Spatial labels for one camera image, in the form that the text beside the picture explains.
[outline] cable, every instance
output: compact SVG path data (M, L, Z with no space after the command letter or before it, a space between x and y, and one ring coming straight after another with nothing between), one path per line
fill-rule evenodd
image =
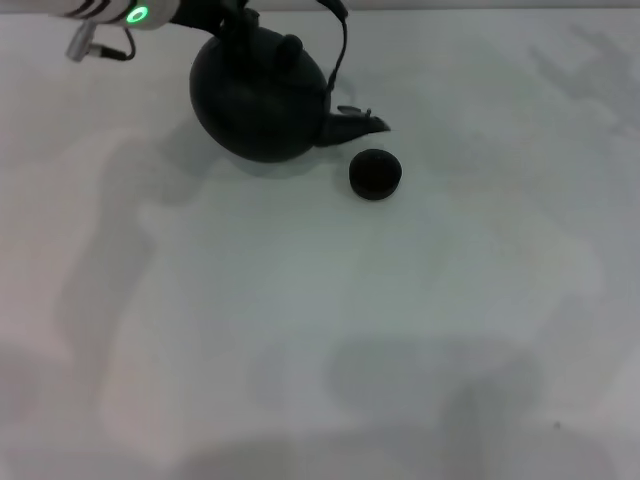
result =
M136 41L133 38L133 34L131 33L131 30L129 30L128 28L123 28L124 30L124 34L127 36L127 39L129 40L129 47L131 47L131 51L129 52L129 55L127 55L125 62L128 62L129 60L133 60L136 56L137 53L137 48L136 48Z
M133 35L128 28L123 28L127 39L129 40L130 52L124 53L121 50L107 47L106 45L100 44L92 44L90 54L100 57L100 58L108 58L110 60L116 60L118 62L128 62L129 60L133 60L136 56L136 41L133 39Z
M338 57L336 66L334 67L333 72L331 72L331 76L329 77L329 82L327 83L327 90L326 90L327 94L331 93L336 85L336 79L338 78L338 70L340 70L340 66L342 65L342 60L344 60L344 56L347 53L349 33L348 33L346 19L341 18L340 24L342 25L342 50L340 51L340 56Z

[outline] white surface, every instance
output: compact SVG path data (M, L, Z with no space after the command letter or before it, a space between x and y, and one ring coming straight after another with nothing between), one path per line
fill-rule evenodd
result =
M344 0L354 10L429 8L640 7L638 0ZM251 0L260 10L322 10L315 0Z
M279 166L195 123L205 35L2 19L0 478L639 478L639 15L356 14L338 101L394 132Z

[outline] black puck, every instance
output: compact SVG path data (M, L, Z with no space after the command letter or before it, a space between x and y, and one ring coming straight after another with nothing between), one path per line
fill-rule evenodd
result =
M366 200L384 200L398 188L402 166L384 150L370 149L356 155L349 165L351 188Z

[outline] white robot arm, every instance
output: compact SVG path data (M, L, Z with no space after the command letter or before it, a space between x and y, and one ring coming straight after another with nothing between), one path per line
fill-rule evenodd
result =
M0 14L42 13L153 30L169 23L179 6L180 0L0 0Z
M167 23L206 30L218 34L223 19L231 19L245 0L0 0L0 14L47 14L80 20L67 57L79 62L85 56L126 61L135 55L130 28L153 30ZM98 25L123 27L131 43L126 54L93 43Z

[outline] green light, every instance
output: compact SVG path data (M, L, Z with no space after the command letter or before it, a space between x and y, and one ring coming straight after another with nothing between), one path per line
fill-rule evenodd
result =
M127 15L127 23L138 23L149 15L149 9L147 7L134 8L129 15Z

